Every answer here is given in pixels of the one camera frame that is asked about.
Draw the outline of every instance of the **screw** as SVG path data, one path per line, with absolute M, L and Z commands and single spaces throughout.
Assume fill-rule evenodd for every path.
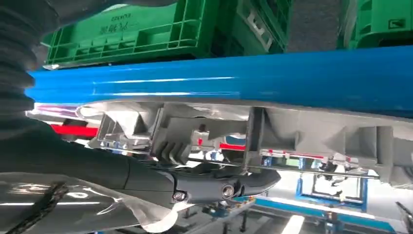
M 227 184 L 222 188 L 222 197 L 224 199 L 229 199 L 231 198 L 235 193 L 235 189 L 232 185 Z
M 184 201 L 186 197 L 187 195 L 183 192 L 176 192 L 172 196 L 175 201 Z

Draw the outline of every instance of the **crate handle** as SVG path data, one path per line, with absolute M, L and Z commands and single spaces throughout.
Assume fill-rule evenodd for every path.
M 246 16 L 245 10 L 249 10 L 248 16 Z M 237 13 L 241 16 L 241 18 L 243 18 L 244 22 L 254 32 L 257 39 L 263 45 L 265 51 L 268 52 L 272 46 L 272 43 L 274 42 L 274 38 L 271 35 L 270 31 L 267 29 L 266 25 L 263 23 L 261 17 L 252 7 L 251 3 L 246 0 L 239 0 Z

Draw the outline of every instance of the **blue metal rail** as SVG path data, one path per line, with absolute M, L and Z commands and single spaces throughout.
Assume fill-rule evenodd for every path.
M 407 46 L 40 71 L 27 94 L 54 104 L 178 96 L 410 116 L 412 60 Z

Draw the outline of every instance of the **blue beam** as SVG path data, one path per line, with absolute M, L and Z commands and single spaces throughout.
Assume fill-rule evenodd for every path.
M 413 112 L 413 46 L 32 72 L 41 103 L 176 96 Z

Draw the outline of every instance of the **gray plastic part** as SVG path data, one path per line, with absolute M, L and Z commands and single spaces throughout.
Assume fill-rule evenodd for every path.
M 245 139 L 245 151 L 242 170 L 246 172 L 248 165 L 261 165 L 261 143 L 263 141 L 265 125 L 265 109 L 262 107 L 251 107 L 248 117 L 248 127 Z

